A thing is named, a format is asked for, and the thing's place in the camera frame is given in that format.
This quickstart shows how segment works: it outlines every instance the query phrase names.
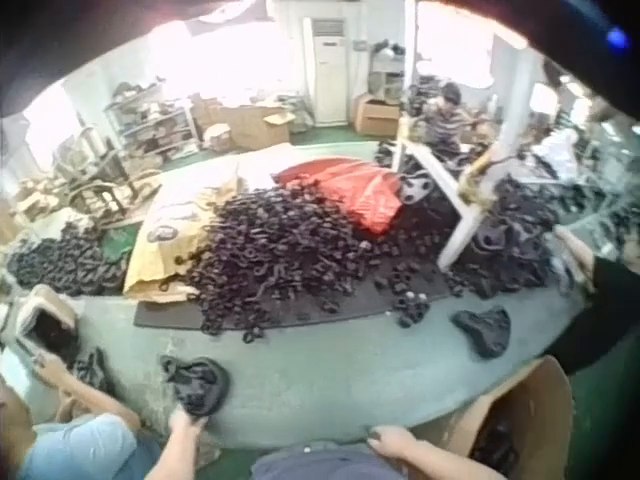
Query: blue shirt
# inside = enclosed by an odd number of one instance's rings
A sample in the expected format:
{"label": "blue shirt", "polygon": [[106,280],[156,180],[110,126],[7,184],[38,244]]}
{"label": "blue shirt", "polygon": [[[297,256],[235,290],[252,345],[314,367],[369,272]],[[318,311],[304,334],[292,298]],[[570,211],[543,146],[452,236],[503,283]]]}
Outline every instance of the blue shirt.
{"label": "blue shirt", "polygon": [[43,429],[18,480],[143,480],[159,457],[152,438],[136,438],[121,418],[103,414]]}

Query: cardboard box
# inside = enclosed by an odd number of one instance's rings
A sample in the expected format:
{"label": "cardboard box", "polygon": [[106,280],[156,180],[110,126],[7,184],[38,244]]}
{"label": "cardboard box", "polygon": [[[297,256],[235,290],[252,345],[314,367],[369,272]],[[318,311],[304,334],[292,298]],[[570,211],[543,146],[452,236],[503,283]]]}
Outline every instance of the cardboard box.
{"label": "cardboard box", "polygon": [[354,127],[361,135],[395,138],[399,118],[399,106],[374,100],[368,93],[355,100]]}
{"label": "cardboard box", "polygon": [[222,104],[218,99],[203,99],[198,94],[192,95],[190,99],[193,104],[191,107],[191,115],[203,131],[212,125],[224,123],[220,113]]}
{"label": "cardboard box", "polygon": [[231,138],[237,146],[260,150],[289,142],[289,122],[295,115],[275,104],[223,107],[224,123],[231,128]]}
{"label": "cardboard box", "polygon": [[[420,425],[414,433],[418,438],[467,457],[491,414],[508,419],[513,429],[513,442],[520,459],[511,479],[564,478],[573,398],[569,380],[553,357],[534,360],[470,406]],[[424,477],[412,470],[411,478]]]}
{"label": "cardboard box", "polygon": [[231,128],[226,123],[216,123],[204,132],[203,143],[205,148],[214,152],[228,152],[233,147],[231,141]]}

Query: window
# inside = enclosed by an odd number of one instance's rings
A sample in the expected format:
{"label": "window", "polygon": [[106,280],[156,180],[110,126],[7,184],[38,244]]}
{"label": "window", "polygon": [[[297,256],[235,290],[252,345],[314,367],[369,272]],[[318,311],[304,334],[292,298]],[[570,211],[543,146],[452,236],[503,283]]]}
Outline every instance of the window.
{"label": "window", "polygon": [[53,168],[53,152],[72,135],[80,132],[80,122],[71,100],[56,82],[24,110],[29,120],[25,137],[31,153],[42,172]]}
{"label": "window", "polygon": [[553,116],[558,111],[558,94],[549,85],[536,83],[531,92],[529,108],[535,113]]}
{"label": "window", "polygon": [[170,95],[247,101],[259,92],[290,90],[293,61],[285,33],[273,22],[222,27],[192,37],[183,22],[151,33],[153,68]]}
{"label": "window", "polygon": [[493,20],[435,2],[418,6],[417,64],[422,75],[438,75],[472,88],[493,84]]}

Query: black rubber bicycle seat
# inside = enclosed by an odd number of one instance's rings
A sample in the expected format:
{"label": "black rubber bicycle seat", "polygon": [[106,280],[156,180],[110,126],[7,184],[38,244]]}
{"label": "black rubber bicycle seat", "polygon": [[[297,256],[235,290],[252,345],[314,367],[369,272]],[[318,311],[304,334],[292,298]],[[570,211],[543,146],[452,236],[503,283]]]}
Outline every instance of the black rubber bicycle seat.
{"label": "black rubber bicycle seat", "polygon": [[206,357],[184,362],[170,355],[163,355],[160,363],[165,381],[173,385],[176,399],[188,414],[201,418],[220,410],[231,384],[220,364]]}

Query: pile of black rubber parts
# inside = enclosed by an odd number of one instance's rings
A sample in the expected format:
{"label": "pile of black rubber parts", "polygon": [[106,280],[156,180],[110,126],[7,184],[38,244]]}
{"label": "pile of black rubber parts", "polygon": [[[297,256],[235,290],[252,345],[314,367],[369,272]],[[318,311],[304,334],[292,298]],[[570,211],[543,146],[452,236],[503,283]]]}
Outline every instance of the pile of black rubber parts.
{"label": "pile of black rubber parts", "polygon": [[10,255],[7,270],[20,287],[30,290],[49,285],[58,293],[76,295],[114,295],[122,293],[129,253],[107,259],[97,227],[80,229],[67,223],[59,239],[24,241]]}
{"label": "pile of black rubber parts", "polygon": [[[544,238],[558,223],[553,206],[511,177],[499,182],[496,196],[498,200],[448,277],[454,296],[468,288],[486,300],[500,292],[543,287],[559,275],[570,275],[558,265]],[[571,284],[561,280],[563,285]]]}
{"label": "pile of black rubber parts", "polygon": [[[242,329],[251,343],[278,326],[294,302],[339,313],[341,299],[368,279],[393,293],[388,308],[407,327],[429,309],[425,292],[414,291],[411,280],[434,265],[457,218],[446,201],[428,209],[408,205],[384,235],[374,235],[314,184],[246,193],[220,207],[207,242],[189,256],[184,281],[198,291],[189,300],[202,312],[204,333]],[[298,315],[304,323],[309,314]]]}

